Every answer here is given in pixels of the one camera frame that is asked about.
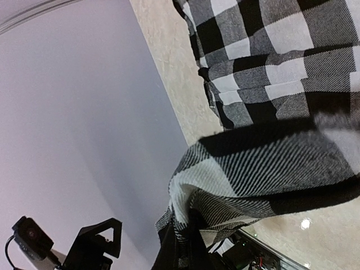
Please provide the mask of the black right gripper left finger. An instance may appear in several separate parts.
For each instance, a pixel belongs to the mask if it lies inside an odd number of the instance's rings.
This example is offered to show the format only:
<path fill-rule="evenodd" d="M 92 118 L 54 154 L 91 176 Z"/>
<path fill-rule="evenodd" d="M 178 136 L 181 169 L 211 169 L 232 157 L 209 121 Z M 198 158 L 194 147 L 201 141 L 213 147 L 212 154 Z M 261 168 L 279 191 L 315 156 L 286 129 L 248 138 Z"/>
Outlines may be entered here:
<path fill-rule="evenodd" d="M 158 233 L 160 250 L 155 259 L 152 270 L 179 270 L 182 269 L 179 261 L 179 243 L 175 234 L 173 222 L 169 222 Z"/>

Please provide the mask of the black white checkered shirt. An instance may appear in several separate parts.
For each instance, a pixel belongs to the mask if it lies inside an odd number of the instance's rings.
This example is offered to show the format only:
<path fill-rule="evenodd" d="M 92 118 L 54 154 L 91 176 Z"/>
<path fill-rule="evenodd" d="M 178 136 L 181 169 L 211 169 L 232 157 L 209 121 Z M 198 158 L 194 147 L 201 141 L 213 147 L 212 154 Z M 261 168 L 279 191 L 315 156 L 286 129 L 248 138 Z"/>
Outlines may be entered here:
<path fill-rule="evenodd" d="M 224 132 L 182 158 L 156 228 L 207 244 L 359 196 L 359 2 L 175 1 Z"/>

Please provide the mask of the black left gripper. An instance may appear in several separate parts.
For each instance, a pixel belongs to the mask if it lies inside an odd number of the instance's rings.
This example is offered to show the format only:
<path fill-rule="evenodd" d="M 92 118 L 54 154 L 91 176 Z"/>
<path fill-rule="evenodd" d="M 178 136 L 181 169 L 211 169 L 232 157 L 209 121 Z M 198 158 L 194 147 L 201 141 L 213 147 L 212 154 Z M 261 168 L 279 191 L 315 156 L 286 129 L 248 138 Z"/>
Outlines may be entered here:
<path fill-rule="evenodd" d="M 62 265 L 67 270 L 108 270 L 120 257 L 122 222 L 110 218 L 80 229 Z"/>

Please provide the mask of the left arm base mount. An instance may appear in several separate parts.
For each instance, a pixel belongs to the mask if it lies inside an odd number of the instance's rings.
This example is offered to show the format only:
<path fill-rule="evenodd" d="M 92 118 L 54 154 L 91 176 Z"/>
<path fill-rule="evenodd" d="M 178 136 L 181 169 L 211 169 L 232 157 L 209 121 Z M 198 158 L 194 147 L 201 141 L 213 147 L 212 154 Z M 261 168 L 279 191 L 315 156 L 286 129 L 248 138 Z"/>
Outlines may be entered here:
<path fill-rule="evenodd" d="M 237 231 L 210 252 L 215 269 L 280 269 L 280 258 Z"/>

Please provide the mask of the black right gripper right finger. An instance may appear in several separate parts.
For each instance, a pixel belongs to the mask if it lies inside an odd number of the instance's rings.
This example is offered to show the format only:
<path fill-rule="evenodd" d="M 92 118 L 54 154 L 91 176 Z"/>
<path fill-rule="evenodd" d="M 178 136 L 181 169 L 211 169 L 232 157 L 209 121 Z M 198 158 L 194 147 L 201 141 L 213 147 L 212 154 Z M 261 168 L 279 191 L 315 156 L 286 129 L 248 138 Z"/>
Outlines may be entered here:
<path fill-rule="evenodd" d="M 200 228 L 205 225 L 205 220 L 200 213 L 190 213 L 190 219 L 186 227 L 181 230 L 183 250 L 187 261 L 187 269 L 225 269 L 219 255 L 209 254 L 204 240 L 200 234 Z"/>

